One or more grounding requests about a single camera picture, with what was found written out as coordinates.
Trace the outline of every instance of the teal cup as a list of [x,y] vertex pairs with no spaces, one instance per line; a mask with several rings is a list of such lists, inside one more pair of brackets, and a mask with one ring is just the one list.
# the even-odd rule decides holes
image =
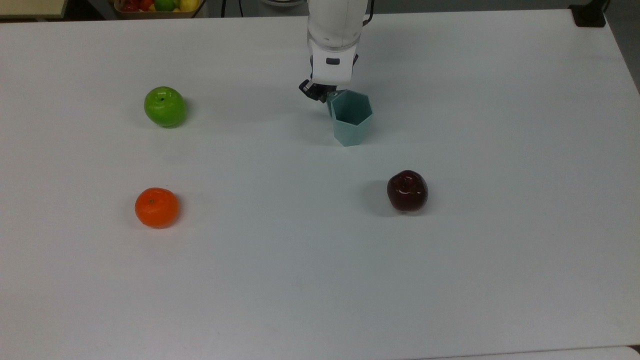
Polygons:
[[351,90],[330,93],[326,100],[333,119],[333,135],[342,146],[358,145],[371,125],[369,97]]

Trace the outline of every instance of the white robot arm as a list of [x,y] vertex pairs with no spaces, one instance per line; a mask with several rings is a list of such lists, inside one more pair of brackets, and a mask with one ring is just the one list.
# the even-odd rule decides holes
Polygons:
[[326,95],[351,81],[367,0],[308,0],[307,44],[311,80],[300,85],[305,95],[326,101]]

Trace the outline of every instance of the black cable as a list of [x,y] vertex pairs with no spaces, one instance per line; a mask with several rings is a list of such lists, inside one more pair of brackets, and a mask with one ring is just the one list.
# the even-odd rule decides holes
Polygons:
[[362,26],[365,26],[366,24],[370,23],[371,19],[373,19],[373,4],[374,3],[375,3],[375,0],[371,0],[371,6],[370,6],[370,9],[369,9],[369,18],[362,22]]

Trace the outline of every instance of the table surface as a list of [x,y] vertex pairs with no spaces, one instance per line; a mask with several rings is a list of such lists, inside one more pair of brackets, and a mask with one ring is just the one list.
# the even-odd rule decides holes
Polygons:
[[[415,359],[640,343],[640,97],[568,10],[377,15],[342,147],[306,20],[0,25],[0,357]],[[155,126],[172,86],[186,123]],[[400,215],[387,180],[420,172]],[[142,226],[137,195],[182,204]]]
[[447,360],[640,360],[640,354],[628,347],[526,352],[521,354],[448,357]]
[[61,19],[66,7],[67,0],[0,0],[0,19]]

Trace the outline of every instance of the dark red apple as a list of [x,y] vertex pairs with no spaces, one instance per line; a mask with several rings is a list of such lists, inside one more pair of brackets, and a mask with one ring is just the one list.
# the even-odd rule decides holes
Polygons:
[[420,174],[405,170],[389,179],[387,195],[399,211],[417,211],[427,202],[429,190]]

